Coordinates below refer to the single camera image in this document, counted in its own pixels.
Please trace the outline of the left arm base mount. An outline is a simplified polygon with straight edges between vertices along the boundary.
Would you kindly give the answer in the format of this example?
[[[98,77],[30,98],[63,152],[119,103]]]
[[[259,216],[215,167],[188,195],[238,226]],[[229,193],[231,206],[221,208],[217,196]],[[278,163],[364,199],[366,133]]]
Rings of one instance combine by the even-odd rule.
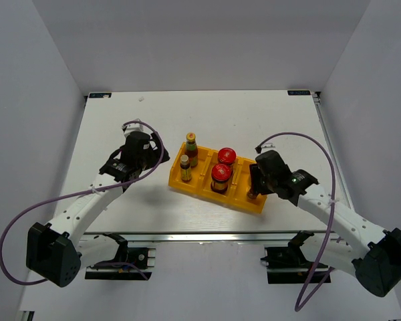
[[[154,267],[155,249],[132,247],[128,240],[115,233],[102,234],[117,246],[112,259],[103,259],[86,268],[86,280],[148,281]]]

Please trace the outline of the small yellow-label oil bottle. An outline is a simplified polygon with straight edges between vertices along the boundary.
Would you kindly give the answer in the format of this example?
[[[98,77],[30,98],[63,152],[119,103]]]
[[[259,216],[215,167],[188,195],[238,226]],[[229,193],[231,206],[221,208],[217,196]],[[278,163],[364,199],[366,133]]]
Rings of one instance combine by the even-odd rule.
[[[189,182],[192,179],[190,159],[186,154],[180,157],[180,178],[183,182]]]

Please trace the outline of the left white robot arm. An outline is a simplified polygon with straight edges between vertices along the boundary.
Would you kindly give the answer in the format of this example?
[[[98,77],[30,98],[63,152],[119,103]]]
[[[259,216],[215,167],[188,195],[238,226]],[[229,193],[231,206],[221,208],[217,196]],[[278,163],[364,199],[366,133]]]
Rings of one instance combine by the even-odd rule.
[[[134,131],[100,168],[87,195],[79,196],[46,224],[35,223],[27,235],[26,266],[59,287],[90,266],[128,265],[128,242],[115,233],[82,239],[88,227],[123,195],[143,171],[169,160],[156,132]]]

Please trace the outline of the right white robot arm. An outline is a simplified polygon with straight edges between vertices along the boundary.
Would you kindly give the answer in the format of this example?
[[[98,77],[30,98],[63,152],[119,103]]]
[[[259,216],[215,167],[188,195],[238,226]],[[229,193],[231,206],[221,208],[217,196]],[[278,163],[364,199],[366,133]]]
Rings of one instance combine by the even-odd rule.
[[[250,165],[250,196],[276,194],[308,212],[343,242],[323,239],[311,231],[300,231],[287,244],[283,257],[298,267],[320,262],[354,276],[371,294],[383,298],[401,281],[401,230],[376,225],[339,201],[332,200],[318,180],[305,170],[290,171],[278,152],[260,154]]]

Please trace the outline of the black-cap spice jar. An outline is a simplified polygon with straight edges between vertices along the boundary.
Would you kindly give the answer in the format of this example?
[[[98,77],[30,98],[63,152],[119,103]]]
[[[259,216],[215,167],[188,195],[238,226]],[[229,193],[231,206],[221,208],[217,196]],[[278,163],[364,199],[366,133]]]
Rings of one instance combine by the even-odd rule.
[[[256,192],[256,190],[254,190],[254,189],[249,189],[249,190],[248,190],[248,192],[247,192],[247,197],[248,197],[249,199],[256,199],[257,196],[258,196],[258,192]]]

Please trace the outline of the yellow-cap green-label sauce bottle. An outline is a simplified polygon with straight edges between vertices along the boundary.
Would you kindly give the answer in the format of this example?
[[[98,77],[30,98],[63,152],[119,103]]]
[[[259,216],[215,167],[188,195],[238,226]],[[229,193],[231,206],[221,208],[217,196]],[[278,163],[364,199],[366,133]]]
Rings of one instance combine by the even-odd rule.
[[[196,143],[196,135],[189,132],[186,135],[185,155],[189,158],[189,163],[192,168],[198,165],[198,146]]]

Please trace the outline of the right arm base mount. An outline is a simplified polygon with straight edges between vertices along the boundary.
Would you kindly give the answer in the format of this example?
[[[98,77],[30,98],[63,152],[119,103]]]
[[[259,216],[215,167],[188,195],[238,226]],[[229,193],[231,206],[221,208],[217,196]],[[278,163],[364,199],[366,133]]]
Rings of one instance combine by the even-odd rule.
[[[316,232],[298,231],[295,233],[262,233],[260,242],[264,255],[260,264],[266,269],[269,285],[304,284],[313,267],[301,252],[301,245]]]

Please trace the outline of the red-lid sauce jar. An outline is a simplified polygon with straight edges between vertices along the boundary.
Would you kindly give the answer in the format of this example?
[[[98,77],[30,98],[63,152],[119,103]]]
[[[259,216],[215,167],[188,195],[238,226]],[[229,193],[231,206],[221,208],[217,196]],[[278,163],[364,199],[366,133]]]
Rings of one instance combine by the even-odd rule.
[[[227,165],[216,164],[211,170],[211,190],[223,194],[229,187],[232,171]]]
[[[220,149],[217,155],[217,160],[219,163],[223,165],[227,165],[231,171],[233,171],[233,167],[237,158],[237,153],[229,147],[224,147]]]

